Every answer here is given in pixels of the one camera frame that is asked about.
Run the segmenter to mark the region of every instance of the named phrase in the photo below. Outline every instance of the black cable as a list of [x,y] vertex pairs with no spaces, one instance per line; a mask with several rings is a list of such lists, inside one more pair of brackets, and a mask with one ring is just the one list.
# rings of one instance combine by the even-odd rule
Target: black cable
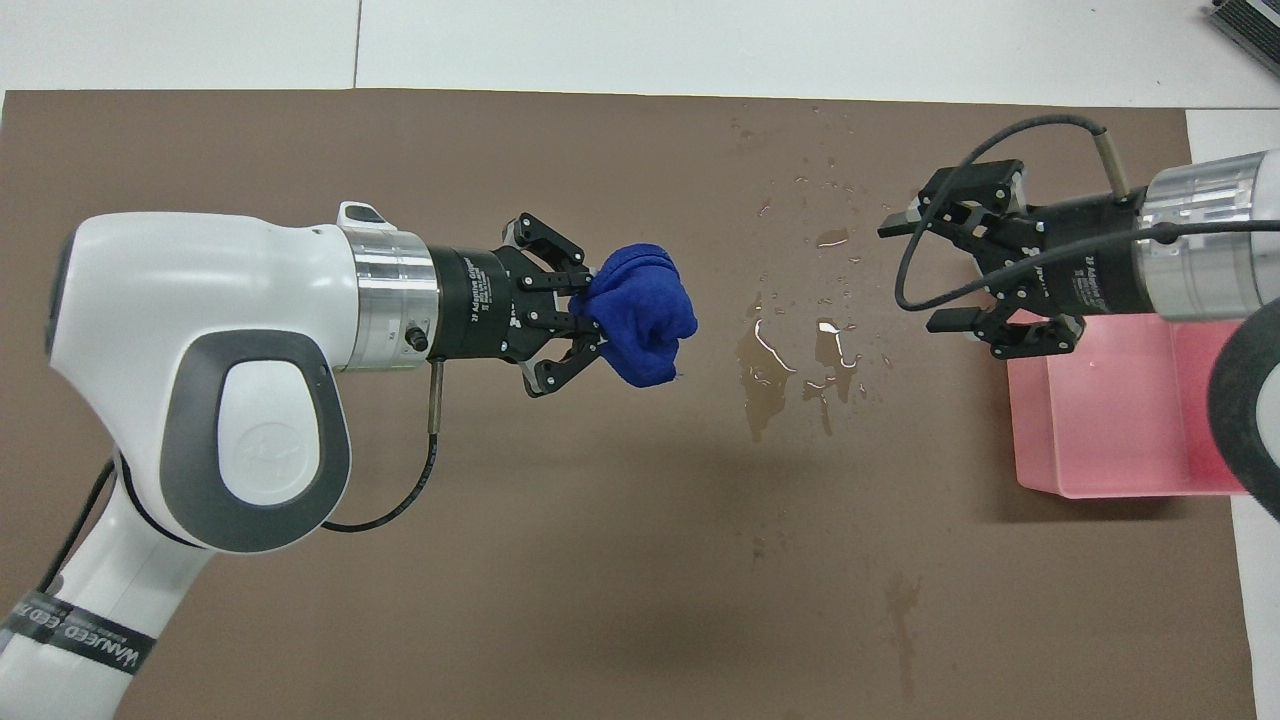
[[[950,302],[950,300],[955,300],[955,297],[959,297],[959,295],[956,295],[954,297],[950,297],[948,300],[938,301],[938,297],[946,297],[940,295],[938,297],[927,300],[924,302],[911,302],[906,300],[905,296],[906,273],[911,265],[911,258],[915,255],[915,247],[920,243],[920,238],[924,237],[924,231],[929,228],[929,224],[933,222],[933,218],[938,214],[938,208],[941,208],[946,202],[946,196],[948,192],[951,192],[951,186],[955,184],[955,179],[960,176],[961,170],[972,165],[974,160],[977,160],[984,152],[987,152],[1000,142],[1004,142],[1009,137],[1018,135],[1023,131],[1028,131],[1030,128],[1042,126],[1076,126],[1089,131],[1089,133],[1093,136],[1100,136],[1107,132],[1105,127],[1082,115],[1068,115],[1068,114],[1038,115],[1034,118],[1028,118],[1025,120],[1014,123],[1001,129],[996,135],[988,137],[978,147],[974,147],[973,151],[964,158],[964,160],[960,160],[960,164],[955,167],[951,174],[947,176],[945,181],[942,181],[942,186],[938,187],[938,192],[932,199],[929,199],[931,201],[928,208],[925,208],[924,210],[924,215],[920,218],[920,222],[916,223],[915,232],[911,233],[911,240],[908,241],[906,249],[902,250],[902,260],[897,265],[897,277],[893,279],[893,300],[897,301],[899,307],[914,313],[918,310],[928,310],[931,307],[937,307],[938,305],[942,305],[942,302]],[[984,284],[991,284],[991,283],[987,282],[979,283],[978,287],[982,287]]]
[[358,525],[343,525],[340,523],[324,521],[320,524],[321,528],[326,530],[333,530],[335,533],[362,533],[365,530],[372,530],[374,528],[380,528],[387,523],[394,520],[401,512],[403,512],[413,501],[417,500],[419,493],[426,487],[428,478],[431,477],[431,469],[435,466],[435,446],[436,446],[436,433],[431,433],[428,438],[426,450],[426,464],[422,465],[422,474],[417,479],[417,484],[410,491],[408,496],[401,501],[390,512],[378,518],[376,520],[370,520],[367,523],[360,523]]
[[102,488],[106,487],[106,480],[111,477],[115,470],[115,460],[108,460],[102,465],[102,471],[97,474],[97,479],[93,480],[93,487],[88,491],[88,498],[84,501],[84,507],[81,509],[79,518],[76,519],[76,524],[72,525],[72,532],[67,534],[67,539],[63,541],[63,547],[54,556],[54,561],[49,564],[49,569],[45,570],[44,579],[36,585],[40,592],[49,592],[52,587],[54,579],[58,578],[58,573],[61,571],[63,564],[67,562],[67,556],[72,552],[72,546],[79,538],[81,530],[84,529],[84,523],[88,521],[90,512],[93,511],[93,506],[97,505],[97,498],[102,495]]
[[1039,255],[1032,255],[1030,258],[1024,258],[1012,265],[1000,268],[982,275],[980,278],[957,287],[951,292],[942,293],[934,299],[925,300],[924,302],[914,304],[911,307],[904,307],[905,310],[931,310],[938,305],[945,305],[964,297],[970,292],[977,290],[984,290],[987,287],[992,291],[1005,288],[1012,284],[1014,281],[1023,275],[1032,274],[1036,268],[1042,268],[1044,265],[1052,265],[1053,263],[1061,263],[1062,260],[1070,260],[1073,258],[1079,258],[1082,255],[1088,255],[1094,250],[1105,247],[1112,243],[1133,242],[1135,240],[1151,238],[1156,242],[1172,242],[1178,237],[1184,234],[1212,234],[1220,232],[1280,232],[1280,220],[1220,220],[1216,223],[1187,223],[1187,224],[1174,224],[1174,223],[1161,223],[1149,228],[1139,228],[1132,231],[1114,232],[1108,234],[1100,234],[1094,237],[1088,237],[1084,240],[1078,240],[1068,245],[1061,245],[1052,250],[1046,250]]

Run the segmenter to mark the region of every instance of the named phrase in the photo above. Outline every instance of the brown mat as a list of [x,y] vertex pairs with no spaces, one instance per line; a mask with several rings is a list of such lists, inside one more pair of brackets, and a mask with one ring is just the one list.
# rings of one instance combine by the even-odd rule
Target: brown mat
[[[109,450],[41,347],[55,254],[82,219],[302,225],[365,200],[428,242],[492,249],[527,210],[595,264],[630,242],[671,250],[701,320],[682,377],[636,391],[598,363],[534,401],[513,368],[451,363],[419,505],[365,536],[216,559],[120,717],[1251,717],[1226,501],[1021,489],[1004,368],[893,306],[901,242],[874,237],[882,217],[1037,111],[10,92],[0,597],[40,577]],[[1134,182],[1188,160],[1180,111],[1087,114]],[[1028,161],[1037,202],[1106,188],[1079,131],[1001,155]],[[914,296],[972,277],[941,241],[916,270]],[[820,319],[856,324],[863,356],[822,392],[806,389],[831,372]],[[426,380],[342,378],[339,520],[412,484]]]

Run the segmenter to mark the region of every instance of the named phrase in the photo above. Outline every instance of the blue towel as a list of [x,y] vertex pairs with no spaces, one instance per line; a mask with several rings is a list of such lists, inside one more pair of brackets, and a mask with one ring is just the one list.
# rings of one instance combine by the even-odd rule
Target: blue towel
[[628,245],[611,255],[568,309],[600,323],[608,338],[600,355],[635,387],[675,379],[680,340],[698,331],[676,264],[657,245]]

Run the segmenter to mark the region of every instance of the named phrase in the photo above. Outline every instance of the pink plastic bin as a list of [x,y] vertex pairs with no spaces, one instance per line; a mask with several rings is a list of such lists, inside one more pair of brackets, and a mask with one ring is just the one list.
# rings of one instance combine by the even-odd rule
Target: pink plastic bin
[[1007,364],[1019,484],[1076,498],[1244,493],[1204,398],[1239,323],[1087,320],[1075,352]]

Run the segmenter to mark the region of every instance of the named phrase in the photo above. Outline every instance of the water spill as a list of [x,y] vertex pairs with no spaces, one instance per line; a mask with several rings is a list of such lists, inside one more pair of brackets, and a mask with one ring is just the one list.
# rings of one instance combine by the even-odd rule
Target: water spill
[[911,659],[915,657],[915,642],[911,630],[906,626],[906,616],[920,603],[920,578],[915,583],[908,583],[901,573],[884,589],[884,605],[888,611],[890,623],[893,625],[891,642],[897,650],[897,669],[902,682],[902,698],[915,697],[915,673],[911,667]]
[[815,247],[835,247],[849,242],[849,228],[836,228],[818,236]]
[[805,380],[804,382],[803,392],[800,395],[800,397],[803,400],[805,400],[805,401],[814,400],[814,398],[817,398],[817,400],[820,401],[820,404],[818,405],[818,407],[822,410],[822,429],[828,436],[832,434],[831,433],[831,405],[827,402],[826,389],[828,387],[831,387],[831,383],[835,382],[835,379],[836,378],[827,378],[827,380],[823,382],[823,383],[815,383],[813,380]]
[[786,406],[787,380],[796,372],[764,340],[763,324],[764,320],[756,318],[737,342],[739,382],[746,392],[746,424],[755,442],[760,442],[769,419]]
[[814,342],[813,357],[831,369],[827,382],[836,384],[841,402],[849,402],[849,387],[858,373],[858,357],[850,360],[840,327],[831,318],[818,318],[818,337]]

